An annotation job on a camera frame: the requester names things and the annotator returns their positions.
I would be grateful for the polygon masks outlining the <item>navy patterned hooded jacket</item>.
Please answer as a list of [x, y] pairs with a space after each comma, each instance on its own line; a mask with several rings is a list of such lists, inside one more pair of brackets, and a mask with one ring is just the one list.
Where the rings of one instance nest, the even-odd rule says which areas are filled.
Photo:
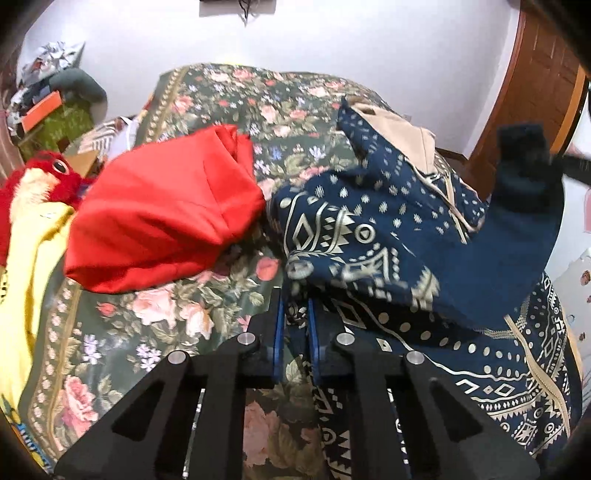
[[356, 164], [280, 188], [270, 221], [287, 277], [349, 328], [423, 353], [541, 467], [566, 447], [581, 388], [545, 266], [563, 204], [512, 212], [452, 170], [426, 173], [351, 103]]

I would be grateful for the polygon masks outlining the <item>brown wooden door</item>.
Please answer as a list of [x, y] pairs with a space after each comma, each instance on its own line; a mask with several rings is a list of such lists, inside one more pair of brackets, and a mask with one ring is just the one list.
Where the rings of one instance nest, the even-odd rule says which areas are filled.
[[509, 66], [489, 120], [468, 160], [467, 182], [481, 199], [492, 193], [501, 126], [534, 122], [543, 126], [550, 151], [567, 148], [584, 104], [588, 80], [558, 30], [531, 1], [520, 3]]

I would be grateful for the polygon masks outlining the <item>white suitcase with stickers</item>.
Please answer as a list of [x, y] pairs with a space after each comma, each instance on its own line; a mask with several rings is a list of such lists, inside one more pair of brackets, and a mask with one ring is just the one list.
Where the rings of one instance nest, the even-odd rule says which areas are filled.
[[590, 249], [572, 261], [554, 282], [584, 374], [590, 370]]

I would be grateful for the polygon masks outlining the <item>floral green bedspread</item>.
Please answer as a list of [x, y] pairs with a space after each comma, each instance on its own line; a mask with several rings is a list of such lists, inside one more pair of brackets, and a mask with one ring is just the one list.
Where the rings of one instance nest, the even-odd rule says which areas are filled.
[[[229, 123], [252, 137], [254, 173], [266, 194], [322, 168], [343, 170], [355, 154], [335, 129], [339, 102], [358, 96], [384, 106], [376, 91], [320, 73], [200, 63], [163, 73], [141, 112], [138, 144]], [[97, 294], [56, 267], [40, 310], [20, 428], [45, 470], [174, 349], [214, 351], [242, 332], [270, 302], [283, 270], [256, 230], [214, 267], [138, 292]], [[245, 475], [322, 479], [325, 461], [311, 384], [301, 359], [287, 358], [287, 381], [246, 396]]]

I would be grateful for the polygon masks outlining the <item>red folded garment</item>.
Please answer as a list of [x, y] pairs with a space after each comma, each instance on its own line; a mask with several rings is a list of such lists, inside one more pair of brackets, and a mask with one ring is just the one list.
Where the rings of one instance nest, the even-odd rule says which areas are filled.
[[97, 293], [211, 268], [263, 213], [253, 146], [235, 125], [152, 142], [112, 160], [72, 221], [64, 274]]

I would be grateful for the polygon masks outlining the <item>yellow garment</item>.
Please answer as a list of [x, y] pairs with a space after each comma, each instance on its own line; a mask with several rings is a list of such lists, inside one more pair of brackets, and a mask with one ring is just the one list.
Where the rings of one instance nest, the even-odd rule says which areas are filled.
[[66, 355], [80, 345], [68, 341], [71, 304], [79, 296], [62, 276], [66, 294], [47, 291], [66, 249], [72, 207], [48, 202], [14, 221], [7, 265], [1, 275], [1, 412], [16, 436], [44, 469], [59, 457], [64, 440], [49, 429], [61, 411], [62, 377], [72, 369]]

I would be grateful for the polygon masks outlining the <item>patchwork pillow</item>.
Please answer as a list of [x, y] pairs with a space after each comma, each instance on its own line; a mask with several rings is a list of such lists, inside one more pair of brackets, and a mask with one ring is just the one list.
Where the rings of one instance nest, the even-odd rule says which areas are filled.
[[138, 116], [104, 122], [81, 137], [76, 153], [95, 152], [101, 163], [108, 163], [134, 147], [139, 123]]

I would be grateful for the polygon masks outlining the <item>red plush toy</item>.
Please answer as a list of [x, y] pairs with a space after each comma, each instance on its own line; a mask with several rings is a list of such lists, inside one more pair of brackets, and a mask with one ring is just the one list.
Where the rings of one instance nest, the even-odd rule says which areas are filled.
[[52, 151], [38, 152], [14, 171], [1, 187], [1, 266], [6, 266], [11, 225], [20, 214], [44, 202], [61, 202], [78, 209], [83, 194], [94, 182]]

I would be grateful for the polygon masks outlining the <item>green storage box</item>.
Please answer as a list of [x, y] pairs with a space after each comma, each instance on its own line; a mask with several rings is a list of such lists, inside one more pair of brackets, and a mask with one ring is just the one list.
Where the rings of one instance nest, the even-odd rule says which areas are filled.
[[26, 133], [17, 146], [24, 161], [28, 161], [39, 151], [63, 153], [74, 140], [90, 131], [93, 126], [88, 102], [68, 102]]

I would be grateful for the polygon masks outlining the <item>grey pillow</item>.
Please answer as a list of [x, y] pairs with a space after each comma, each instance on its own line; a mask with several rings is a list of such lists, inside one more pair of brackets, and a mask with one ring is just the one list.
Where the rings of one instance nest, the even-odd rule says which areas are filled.
[[89, 74], [80, 68], [68, 68], [48, 80], [51, 91], [58, 91], [66, 101], [80, 100], [89, 104], [94, 123], [102, 121], [108, 109], [107, 93]]

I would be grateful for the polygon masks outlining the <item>orange box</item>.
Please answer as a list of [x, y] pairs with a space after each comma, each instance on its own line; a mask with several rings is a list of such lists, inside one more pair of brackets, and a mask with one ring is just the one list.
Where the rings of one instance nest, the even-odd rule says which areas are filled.
[[61, 95], [58, 91], [53, 91], [31, 109], [28, 110], [27, 114], [22, 118], [21, 124], [23, 131], [28, 133], [37, 124], [44, 120], [53, 111], [62, 105]]

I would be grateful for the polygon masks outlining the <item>pile of clutter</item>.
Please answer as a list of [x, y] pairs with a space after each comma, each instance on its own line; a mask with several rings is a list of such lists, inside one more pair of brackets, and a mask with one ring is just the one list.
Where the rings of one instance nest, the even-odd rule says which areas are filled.
[[35, 58], [21, 69], [17, 91], [10, 100], [9, 110], [18, 115], [26, 112], [51, 92], [51, 77], [79, 63], [84, 42], [48, 42], [36, 50]]

